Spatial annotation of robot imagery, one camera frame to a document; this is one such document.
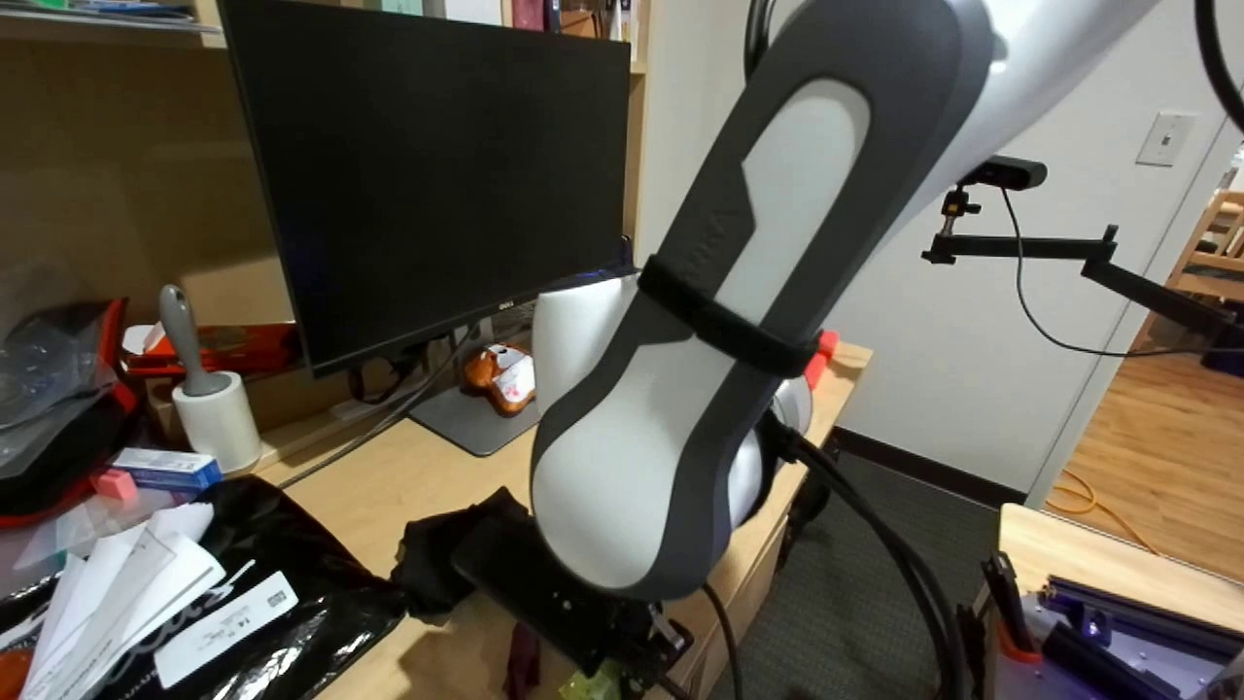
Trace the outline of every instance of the monitor stand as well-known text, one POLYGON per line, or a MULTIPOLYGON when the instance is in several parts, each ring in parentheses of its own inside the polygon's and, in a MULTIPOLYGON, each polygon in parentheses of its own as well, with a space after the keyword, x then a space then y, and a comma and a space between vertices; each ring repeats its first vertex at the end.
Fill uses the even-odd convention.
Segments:
POLYGON ((534 402, 516 417, 501 417, 486 395, 469 395, 457 383, 420 402, 409 417, 429 433, 452 439, 456 448, 491 459, 534 422, 539 422, 549 403, 534 402))

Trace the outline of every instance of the bookshelf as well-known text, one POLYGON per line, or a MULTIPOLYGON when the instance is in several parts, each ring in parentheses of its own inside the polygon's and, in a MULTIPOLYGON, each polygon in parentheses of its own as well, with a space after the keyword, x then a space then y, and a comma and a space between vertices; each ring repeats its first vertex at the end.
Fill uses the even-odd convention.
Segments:
POLYGON ((1188 297, 1244 304, 1244 192, 1208 197, 1171 282, 1188 297))

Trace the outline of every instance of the wooden desk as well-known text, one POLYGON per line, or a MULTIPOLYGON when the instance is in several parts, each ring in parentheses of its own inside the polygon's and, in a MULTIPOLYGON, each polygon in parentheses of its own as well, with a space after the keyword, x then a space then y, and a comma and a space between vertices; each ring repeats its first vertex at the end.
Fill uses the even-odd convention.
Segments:
MULTIPOLYGON (((812 439, 824 439, 841 409, 847 403, 865 350, 841 345, 834 364, 817 390, 812 439)), ((297 481, 289 495, 316 512, 369 571, 387 575, 395 543, 409 520, 461 508, 509 487, 527 503, 527 452, 534 437, 509 442, 492 459, 469 459, 412 420, 400 420, 386 437, 369 439, 324 474, 297 481)), ((278 459, 255 466, 260 479, 284 481, 297 472, 278 459)), ((729 625, 744 631, 757 613, 785 531, 785 518, 803 466, 785 466, 770 488, 770 503, 735 531, 710 586, 729 612, 729 625)), ((671 603, 694 644, 678 663, 678 682, 694 696, 707 696, 722 674, 720 622, 705 596, 671 603)), ((369 651, 325 696, 409 696, 409 700, 482 700, 501 696, 504 652, 514 619, 486 596, 469 596, 446 625, 424 625, 403 619, 378 651, 369 651)), ((571 663, 544 644, 539 687, 534 696, 556 696, 571 663)))
POLYGON ((1040 592, 1049 575, 1065 575, 1244 634, 1244 592, 1236 584, 1151 557, 1128 540, 1026 505, 1002 505, 1000 540, 1014 564, 1020 592, 1040 592))

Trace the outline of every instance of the label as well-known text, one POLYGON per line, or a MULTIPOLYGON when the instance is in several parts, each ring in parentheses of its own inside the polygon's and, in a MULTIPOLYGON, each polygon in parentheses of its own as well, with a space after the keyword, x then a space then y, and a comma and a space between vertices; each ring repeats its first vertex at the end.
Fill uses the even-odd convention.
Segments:
POLYGON ((297 586, 284 579, 284 571, 275 571, 246 596, 229 600, 221 612, 198 619, 155 651, 158 687, 176 687, 247 634, 264 631, 272 619, 289 613, 297 603, 297 586))

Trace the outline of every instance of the plastic bag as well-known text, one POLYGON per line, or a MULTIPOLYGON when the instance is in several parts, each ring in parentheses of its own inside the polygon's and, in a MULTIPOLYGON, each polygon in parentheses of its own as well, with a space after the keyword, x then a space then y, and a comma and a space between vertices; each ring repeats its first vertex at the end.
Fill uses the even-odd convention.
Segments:
POLYGON ((94 696, 316 696, 374 651, 403 613, 400 586, 369 575, 316 518, 260 479, 232 479, 207 495, 219 508, 202 548, 229 571, 229 596, 207 596, 135 644, 94 696), (284 571, 300 603, 232 651, 158 687, 155 651, 198 619, 284 571))

